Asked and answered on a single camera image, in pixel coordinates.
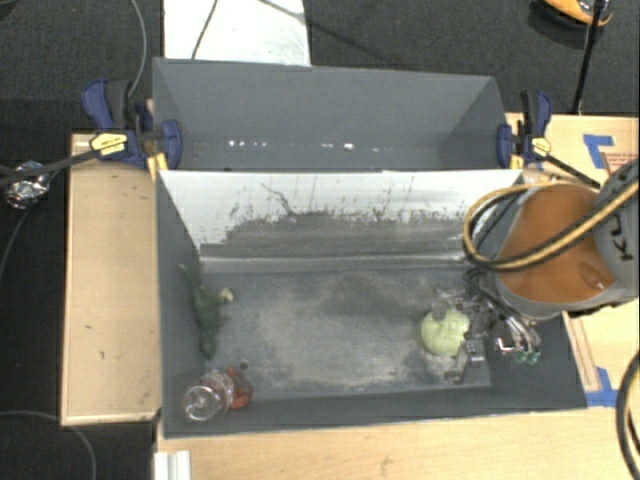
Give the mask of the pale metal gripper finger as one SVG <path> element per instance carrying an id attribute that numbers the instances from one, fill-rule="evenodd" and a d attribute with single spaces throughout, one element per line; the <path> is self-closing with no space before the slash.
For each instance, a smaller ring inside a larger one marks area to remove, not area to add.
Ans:
<path id="1" fill-rule="evenodd" d="M 466 302 L 434 302 L 431 305 L 430 315 L 432 319 L 446 319 L 456 313 L 469 315 L 472 310 L 473 305 Z"/>
<path id="2" fill-rule="evenodd" d="M 450 384 L 486 384 L 487 361 L 484 345 L 480 341 L 463 342 L 453 366 L 445 373 L 445 379 Z"/>

